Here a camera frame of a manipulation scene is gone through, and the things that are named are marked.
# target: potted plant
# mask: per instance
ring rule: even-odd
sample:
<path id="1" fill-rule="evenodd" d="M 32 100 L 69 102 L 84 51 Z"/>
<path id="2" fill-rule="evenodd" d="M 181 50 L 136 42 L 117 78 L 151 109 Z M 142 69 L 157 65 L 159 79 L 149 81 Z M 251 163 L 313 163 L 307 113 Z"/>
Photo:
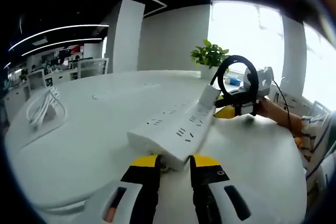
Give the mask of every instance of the potted plant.
<path id="1" fill-rule="evenodd" d="M 205 47 L 196 47 L 198 50 L 191 52 L 192 59 L 196 64 L 201 65 L 201 79 L 210 80 L 218 67 L 222 64 L 228 55 L 229 49 L 223 50 L 216 44 L 211 44 L 208 40 L 203 40 Z"/>

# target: white pillar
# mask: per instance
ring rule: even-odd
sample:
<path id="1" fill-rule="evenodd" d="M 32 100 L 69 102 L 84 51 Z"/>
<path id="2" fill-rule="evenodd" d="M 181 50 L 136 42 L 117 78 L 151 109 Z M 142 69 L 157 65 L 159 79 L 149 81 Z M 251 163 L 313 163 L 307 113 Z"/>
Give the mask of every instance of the white pillar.
<path id="1" fill-rule="evenodd" d="M 286 78 L 281 88 L 285 93 L 301 98 L 306 78 L 307 44 L 302 23 L 282 16 L 285 40 L 285 58 L 282 76 Z"/>
<path id="2" fill-rule="evenodd" d="M 109 25 L 105 58 L 108 73 L 136 71 L 145 5 L 122 0 L 112 9 L 104 23 Z"/>

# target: led strip light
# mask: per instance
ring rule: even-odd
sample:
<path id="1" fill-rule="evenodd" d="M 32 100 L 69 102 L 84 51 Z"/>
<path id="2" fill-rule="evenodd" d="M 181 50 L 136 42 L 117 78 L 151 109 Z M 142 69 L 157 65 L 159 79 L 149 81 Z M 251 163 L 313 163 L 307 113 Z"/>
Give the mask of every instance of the led strip light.
<path id="1" fill-rule="evenodd" d="M 11 48 L 9 48 L 8 52 L 11 51 L 14 47 L 16 47 L 17 45 L 21 44 L 22 42 L 26 41 L 26 40 L 29 40 L 33 37 L 36 37 L 38 35 L 41 35 L 41 34 L 45 34 L 45 33 L 48 33 L 50 31 L 56 31 L 56 30 L 60 30 L 60 29 L 66 29 L 66 28 L 73 28 L 73 27 L 87 27 L 87 26 L 98 26 L 98 27 L 109 27 L 109 25 L 73 25 L 73 26 L 62 26 L 62 27 L 58 27 L 58 28 L 53 28 L 53 29 L 50 29 L 50 30 L 46 30 L 46 31 L 42 31 L 40 33 L 37 33 L 37 34 L 34 34 L 34 35 L 31 35 L 21 41 L 19 41 L 18 43 L 16 43 L 14 46 L 12 46 Z"/>
<path id="2" fill-rule="evenodd" d="M 8 63 L 6 66 L 4 66 L 4 69 L 5 69 L 5 68 L 7 68 L 7 67 L 8 67 L 10 64 L 11 64 L 11 62 L 10 62 L 10 63 Z"/>
<path id="3" fill-rule="evenodd" d="M 54 45 L 58 45 L 58 44 L 69 43 L 69 42 L 75 42 L 75 41 L 84 41 L 84 40 L 102 40 L 102 38 L 73 39 L 73 40 L 66 40 L 66 41 L 62 41 L 62 42 L 57 42 L 57 43 L 53 43 L 53 44 L 49 44 L 49 45 L 45 45 L 45 46 L 36 48 L 36 49 L 34 49 L 34 50 L 32 50 L 32 51 L 29 51 L 29 52 L 24 53 L 22 56 L 27 55 L 27 54 L 29 54 L 29 53 L 31 53 L 31 52 L 36 51 L 36 50 L 40 50 L 40 49 L 45 48 L 45 47 L 50 47 L 50 46 L 54 46 Z"/>

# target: green plant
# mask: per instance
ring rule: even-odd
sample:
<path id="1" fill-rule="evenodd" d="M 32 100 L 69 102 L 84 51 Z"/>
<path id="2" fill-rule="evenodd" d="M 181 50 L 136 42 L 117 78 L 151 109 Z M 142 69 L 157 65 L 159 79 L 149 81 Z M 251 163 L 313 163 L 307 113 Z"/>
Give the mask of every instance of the green plant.
<path id="1" fill-rule="evenodd" d="M 212 67 L 219 67 L 228 55 L 229 49 L 223 50 L 216 44 L 211 44 L 208 40 L 203 40 L 205 47 L 197 47 L 198 50 L 191 52 L 192 59 L 196 64 L 202 64 Z"/>

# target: desk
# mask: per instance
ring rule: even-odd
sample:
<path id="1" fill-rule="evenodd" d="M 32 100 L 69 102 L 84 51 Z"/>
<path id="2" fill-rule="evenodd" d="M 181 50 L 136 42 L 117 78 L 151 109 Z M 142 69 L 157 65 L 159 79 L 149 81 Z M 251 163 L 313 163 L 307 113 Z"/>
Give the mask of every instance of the desk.
<path id="1" fill-rule="evenodd" d="M 9 162 L 28 199 L 50 209 L 119 180 L 142 156 L 130 147 L 126 132 L 159 111 L 199 98 L 207 85 L 199 75 L 139 71 L 61 83 L 57 88 L 67 122 L 22 148 L 29 100 L 5 138 Z M 259 116 L 214 118 L 199 153 L 219 160 L 232 180 L 257 191 L 284 220 L 303 220 L 306 181 L 288 130 Z M 162 176 L 156 209 L 154 223 L 197 223 L 188 167 Z M 40 212 L 48 222 L 65 218 L 64 212 Z"/>
<path id="2" fill-rule="evenodd" d="M 9 90 L 8 94 L 5 95 L 4 102 L 9 123 L 12 123 L 12 120 L 28 98 L 29 88 L 27 82 Z"/>

